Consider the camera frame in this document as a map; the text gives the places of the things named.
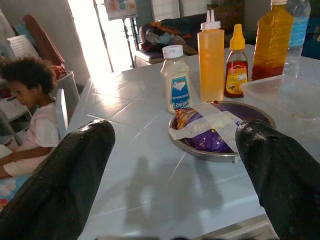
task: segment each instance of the clear plastic container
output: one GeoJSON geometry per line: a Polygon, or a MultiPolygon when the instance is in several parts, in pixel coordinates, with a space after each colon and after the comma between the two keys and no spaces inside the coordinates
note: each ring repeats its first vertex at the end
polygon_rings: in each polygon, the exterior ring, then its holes
{"type": "Polygon", "coordinates": [[[288,0],[286,10],[294,16],[294,22],[283,74],[296,78],[298,76],[299,59],[304,48],[311,8],[308,0],[288,0]]]}
{"type": "Polygon", "coordinates": [[[320,146],[320,86],[280,75],[241,85],[245,103],[261,109],[276,128],[296,139],[307,151],[320,146]]]}

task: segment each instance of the child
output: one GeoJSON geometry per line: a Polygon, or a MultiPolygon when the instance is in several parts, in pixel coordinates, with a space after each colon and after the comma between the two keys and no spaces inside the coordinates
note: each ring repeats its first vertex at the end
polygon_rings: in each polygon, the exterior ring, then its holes
{"type": "Polygon", "coordinates": [[[2,63],[0,72],[22,105],[38,105],[22,145],[0,158],[0,179],[5,179],[31,174],[59,144],[60,137],[55,101],[49,96],[55,77],[49,65],[26,57],[2,63]]]}

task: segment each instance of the yellow nozzle cap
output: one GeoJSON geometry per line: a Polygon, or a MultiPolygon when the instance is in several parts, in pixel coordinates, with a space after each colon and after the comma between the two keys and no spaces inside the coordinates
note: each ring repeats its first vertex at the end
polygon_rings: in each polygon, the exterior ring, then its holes
{"type": "Polygon", "coordinates": [[[246,41],[242,34],[242,25],[234,25],[233,37],[230,41],[230,50],[242,50],[245,49],[246,41]]]}

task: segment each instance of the yellow squeeze bottle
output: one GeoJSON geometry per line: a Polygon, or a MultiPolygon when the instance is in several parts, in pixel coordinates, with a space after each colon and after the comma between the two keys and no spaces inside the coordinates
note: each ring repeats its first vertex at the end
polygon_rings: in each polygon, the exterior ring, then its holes
{"type": "Polygon", "coordinates": [[[200,98],[202,102],[224,99],[224,40],[225,31],[215,21],[214,11],[207,11],[206,22],[198,33],[200,98]]]}

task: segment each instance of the mayonnaise bottle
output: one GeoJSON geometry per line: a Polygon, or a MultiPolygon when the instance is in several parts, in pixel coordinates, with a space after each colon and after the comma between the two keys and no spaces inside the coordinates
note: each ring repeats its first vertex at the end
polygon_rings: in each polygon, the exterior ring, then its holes
{"type": "Polygon", "coordinates": [[[175,114],[175,109],[192,105],[189,81],[189,66],[183,59],[182,45],[165,46],[162,49],[165,61],[161,69],[165,85],[166,110],[175,114]]]}

